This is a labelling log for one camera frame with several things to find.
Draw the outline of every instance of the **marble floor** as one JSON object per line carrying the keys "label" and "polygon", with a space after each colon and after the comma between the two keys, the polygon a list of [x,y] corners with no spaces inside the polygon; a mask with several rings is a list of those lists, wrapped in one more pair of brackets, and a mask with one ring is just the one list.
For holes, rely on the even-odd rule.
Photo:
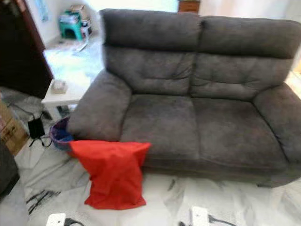
{"label": "marble floor", "polygon": [[81,51],[60,50],[56,48],[58,42],[53,43],[44,51],[45,59],[56,79],[72,81],[77,78],[92,81],[104,68],[101,32],[94,32],[87,46]]}
{"label": "marble floor", "polygon": [[[299,77],[286,81],[298,93]],[[40,99],[1,89],[5,100],[38,114]],[[21,121],[28,115],[16,110]],[[45,129],[51,121],[44,119]],[[84,204],[91,183],[81,164],[53,145],[28,144],[16,156],[20,180],[0,203],[0,226],[44,226],[64,212],[86,226],[175,226],[188,223],[192,205],[237,226],[300,226],[301,180],[274,189],[232,181],[144,173],[147,205],[132,210],[95,210]]]}

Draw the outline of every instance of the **red bag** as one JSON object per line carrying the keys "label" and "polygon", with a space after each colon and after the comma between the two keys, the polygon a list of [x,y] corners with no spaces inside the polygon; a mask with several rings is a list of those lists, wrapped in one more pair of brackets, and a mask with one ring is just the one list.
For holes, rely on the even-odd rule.
{"label": "red bag", "polygon": [[146,204],[140,167],[151,144],[81,140],[70,145],[92,181],[85,204],[113,210]]}

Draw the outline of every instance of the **white side table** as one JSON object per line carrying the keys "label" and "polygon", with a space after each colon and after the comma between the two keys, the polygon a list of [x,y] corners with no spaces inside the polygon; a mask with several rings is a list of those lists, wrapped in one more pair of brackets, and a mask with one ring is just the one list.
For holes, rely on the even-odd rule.
{"label": "white side table", "polygon": [[85,94],[86,90],[89,88],[90,84],[83,83],[79,85],[75,82],[67,81],[67,92],[64,94],[55,94],[51,91],[51,86],[53,82],[54,80],[51,81],[45,98],[42,100],[42,104],[48,110],[52,120],[57,121],[61,119],[61,115],[57,107],[63,105],[77,104],[82,98],[82,96]]}

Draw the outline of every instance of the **plastic stool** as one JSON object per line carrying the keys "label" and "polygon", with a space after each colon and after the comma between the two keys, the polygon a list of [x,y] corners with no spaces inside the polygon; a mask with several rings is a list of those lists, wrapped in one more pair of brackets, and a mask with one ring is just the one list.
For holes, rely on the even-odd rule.
{"label": "plastic stool", "polygon": [[77,24],[60,23],[60,30],[61,30],[61,34],[62,34],[62,37],[63,37],[63,38],[69,38],[69,37],[66,35],[66,31],[67,31],[67,30],[71,30],[71,31],[74,32],[75,38],[76,38],[77,40],[83,40],[83,37],[82,37],[82,35],[81,35],[80,28],[81,28],[80,22],[78,22]]}

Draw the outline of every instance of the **gray sofa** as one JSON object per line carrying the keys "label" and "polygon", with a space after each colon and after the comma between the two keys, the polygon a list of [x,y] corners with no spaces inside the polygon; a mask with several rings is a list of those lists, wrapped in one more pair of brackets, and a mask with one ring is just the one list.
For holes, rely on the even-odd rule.
{"label": "gray sofa", "polygon": [[0,201],[19,180],[18,167],[9,149],[0,140]]}
{"label": "gray sofa", "polygon": [[77,139],[150,142],[145,168],[275,187],[301,177],[301,100],[284,83],[288,20],[101,11],[105,70],[72,113]]}

